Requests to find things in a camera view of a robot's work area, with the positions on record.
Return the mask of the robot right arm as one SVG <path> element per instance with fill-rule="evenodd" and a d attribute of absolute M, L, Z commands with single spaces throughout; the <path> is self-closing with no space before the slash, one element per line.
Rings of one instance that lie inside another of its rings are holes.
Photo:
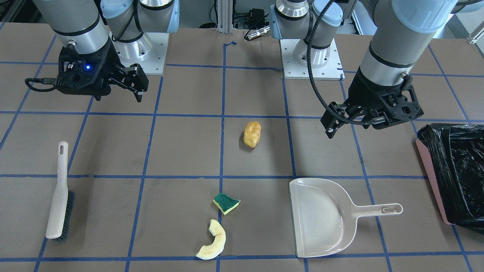
<path fill-rule="evenodd" d="M 111 86 L 137 102 L 149 74 L 162 74 L 168 38 L 179 28 L 178 0 L 35 0 L 62 42 L 55 78 L 26 79 L 36 92 L 59 91 L 100 100 Z"/>

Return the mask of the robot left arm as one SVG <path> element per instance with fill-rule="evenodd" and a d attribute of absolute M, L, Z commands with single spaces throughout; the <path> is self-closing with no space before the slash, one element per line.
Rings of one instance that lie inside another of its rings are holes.
<path fill-rule="evenodd" d="M 277 0 L 268 19 L 274 39 L 298 39 L 296 55 L 308 69 L 318 100 L 325 108 L 321 123 L 328 138 L 344 124 L 380 130 L 423 115 L 410 71 L 450 14 L 473 12 L 482 0 L 364 0 L 377 29 L 349 87 L 344 103 L 326 103 L 313 74 L 323 61 L 343 20 L 342 1 Z"/>

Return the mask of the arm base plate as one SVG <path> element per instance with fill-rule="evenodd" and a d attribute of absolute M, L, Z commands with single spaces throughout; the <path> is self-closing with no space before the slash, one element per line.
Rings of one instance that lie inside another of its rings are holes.
<path fill-rule="evenodd" d="M 129 67 L 140 64 L 146 75 L 162 76 L 164 73 L 169 33 L 144 33 L 131 43 L 113 42 L 120 62 Z"/>
<path fill-rule="evenodd" d="M 285 79 L 309 79 L 307 46 L 300 39 L 280 40 Z M 345 79 L 335 40 L 325 49 L 311 49 L 311 67 L 315 80 Z"/>

